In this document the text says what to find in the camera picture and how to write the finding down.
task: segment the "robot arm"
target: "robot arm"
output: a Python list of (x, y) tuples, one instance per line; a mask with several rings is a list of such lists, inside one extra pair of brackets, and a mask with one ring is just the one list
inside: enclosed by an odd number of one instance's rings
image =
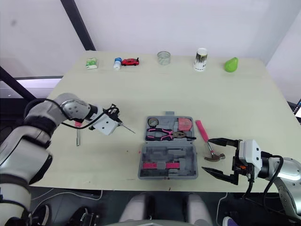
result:
[[(234, 174), (227, 176), (220, 170), (202, 167), (215, 178), (238, 185), (239, 174), (247, 176), (250, 183), (247, 193), (251, 191), (256, 178), (273, 180), (280, 164), (279, 157), (262, 152), (255, 140), (214, 138), (208, 141), (217, 145), (236, 147), (232, 162)], [(294, 159), (283, 158), (281, 170), (273, 182), (278, 189), (286, 215), (301, 221), (301, 164)]]
[(30, 225), (28, 185), (39, 181), (49, 168), (52, 155), (46, 149), (63, 121), (87, 120), (90, 129), (109, 135), (122, 125), (118, 113), (115, 105), (105, 110), (70, 93), (30, 109), (24, 125), (14, 129), (0, 146), (0, 225), (5, 225), (10, 218), (25, 219)]

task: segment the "green pear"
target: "green pear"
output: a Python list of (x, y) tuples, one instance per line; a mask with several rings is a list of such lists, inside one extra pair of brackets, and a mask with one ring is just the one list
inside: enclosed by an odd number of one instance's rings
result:
[(227, 72), (234, 72), (236, 71), (237, 66), (238, 66), (238, 58), (234, 57), (225, 63), (224, 69)]

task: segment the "pliers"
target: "pliers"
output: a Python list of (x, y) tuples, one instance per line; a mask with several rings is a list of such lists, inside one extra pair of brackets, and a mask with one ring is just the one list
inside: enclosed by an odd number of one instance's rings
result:
[(161, 136), (161, 137), (155, 137), (155, 136), (146, 136), (145, 140), (152, 140), (152, 141), (162, 141), (162, 140), (173, 140), (174, 138), (187, 138), (195, 140), (196, 137), (188, 137), (186, 136), (186, 133), (184, 132), (174, 132), (172, 129), (162, 129), (162, 128), (151, 128), (147, 130), (148, 132), (160, 132), (165, 133), (167, 135)]

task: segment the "hammer head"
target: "hammer head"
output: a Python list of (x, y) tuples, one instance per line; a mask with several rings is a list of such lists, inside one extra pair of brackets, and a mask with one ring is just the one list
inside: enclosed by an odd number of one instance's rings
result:
[(220, 155), (213, 154), (211, 155), (211, 158), (204, 157), (204, 159), (207, 161), (219, 161), (220, 159), (225, 159), (225, 158), (226, 156), (224, 154), (220, 154)]

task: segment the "table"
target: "table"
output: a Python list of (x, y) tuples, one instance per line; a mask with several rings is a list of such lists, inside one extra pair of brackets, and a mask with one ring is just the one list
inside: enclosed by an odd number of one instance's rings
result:
[[(98, 69), (87, 70), (86, 59), (96, 57)], [(139, 57), (139, 66), (113, 70), (114, 58)], [(239, 185), (217, 180), (201, 166), (231, 173), (235, 149), (214, 146), (226, 159), (208, 162), (209, 151), (197, 128), (194, 144), (198, 152), (196, 180), (139, 180), (139, 151), (144, 144), (146, 117), (176, 115), (201, 119), (209, 137), (255, 139), (261, 149), (301, 161), (301, 127), (286, 100), (258, 59), (239, 59), (234, 73), (223, 70), (225, 58), (208, 58), (205, 72), (192, 68), (195, 56), (172, 56), (171, 64), (159, 65), (156, 55), (87, 51), (54, 88), (49, 98), (64, 92), (76, 94), (94, 105), (120, 108), (120, 119), (136, 134), (117, 128), (112, 135), (59, 126), (49, 151), (53, 162), (34, 186), (105, 190), (153, 190), (195, 192), (245, 192), (246, 177)], [(253, 192), (263, 192), (267, 181), (257, 179)]]

